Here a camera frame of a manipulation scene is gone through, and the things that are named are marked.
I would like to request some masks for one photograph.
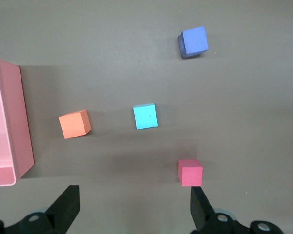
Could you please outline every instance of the gray surface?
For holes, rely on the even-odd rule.
[[[182,60],[201,25],[209,50]],[[215,208],[293,234],[293,0],[0,1],[0,59],[21,68],[36,161],[0,188],[7,225],[79,184],[69,234],[190,233],[177,160],[197,158]],[[137,131],[150,102],[159,127]],[[64,140],[58,116],[82,109],[94,130]]]

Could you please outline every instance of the blue cube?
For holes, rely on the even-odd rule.
[[[144,104],[133,107],[137,129],[157,127],[155,104]]]
[[[205,27],[191,28],[182,31],[178,36],[178,43],[182,58],[200,55],[209,49]]]

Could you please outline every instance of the pink container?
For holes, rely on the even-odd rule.
[[[0,186],[14,185],[33,165],[20,69],[0,60]]]

